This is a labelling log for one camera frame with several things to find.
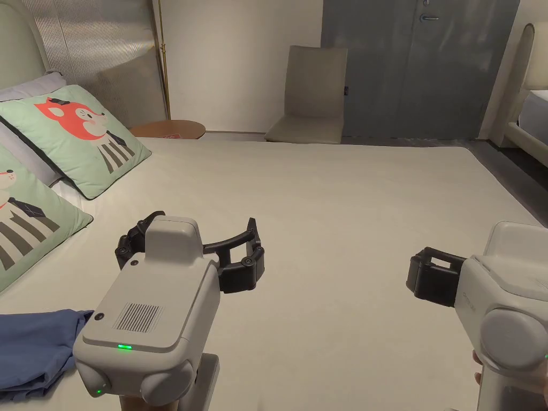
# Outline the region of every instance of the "bed frame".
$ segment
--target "bed frame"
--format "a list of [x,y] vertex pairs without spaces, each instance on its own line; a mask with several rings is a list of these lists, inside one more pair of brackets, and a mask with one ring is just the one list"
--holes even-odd
[[21,0],[0,0],[0,89],[43,76],[50,70],[32,14]]

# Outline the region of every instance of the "gray pillow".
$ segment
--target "gray pillow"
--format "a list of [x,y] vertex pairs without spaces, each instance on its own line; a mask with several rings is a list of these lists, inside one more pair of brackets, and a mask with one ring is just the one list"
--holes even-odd
[[27,97],[53,93],[66,85],[67,82],[61,73],[53,71],[36,80],[0,90],[0,101],[21,100]]
[[[52,93],[66,86],[66,80],[58,72],[52,72],[23,84],[0,90],[0,101],[20,100],[27,97]],[[0,144],[7,148],[30,172],[47,186],[52,185],[61,176],[42,160],[19,137],[0,123]]]

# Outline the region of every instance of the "door handle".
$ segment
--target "door handle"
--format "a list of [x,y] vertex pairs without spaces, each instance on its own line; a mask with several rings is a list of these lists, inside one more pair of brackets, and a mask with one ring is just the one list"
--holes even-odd
[[420,17],[420,21],[422,22],[425,22],[425,21],[435,21],[435,20],[439,20],[439,17],[438,16],[432,16],[430,14],[423,14],[421,17]]

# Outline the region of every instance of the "mint green pillow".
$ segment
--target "mint green pillow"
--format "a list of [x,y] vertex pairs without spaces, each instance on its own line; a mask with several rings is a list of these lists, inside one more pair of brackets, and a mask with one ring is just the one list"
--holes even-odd
[[93,217],[59,197],[0,146],[0,292]]
[[151,154],[78,85],[0,102],[0,121],[87,199],[103,193]]

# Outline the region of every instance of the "wooden table top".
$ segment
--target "wooden table top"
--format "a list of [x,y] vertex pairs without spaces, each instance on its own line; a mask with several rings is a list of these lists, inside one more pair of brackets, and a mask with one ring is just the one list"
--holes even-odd
[[163,120],[132,128],[135,137],[197,140],[206,133],[206,128],[189,120]]

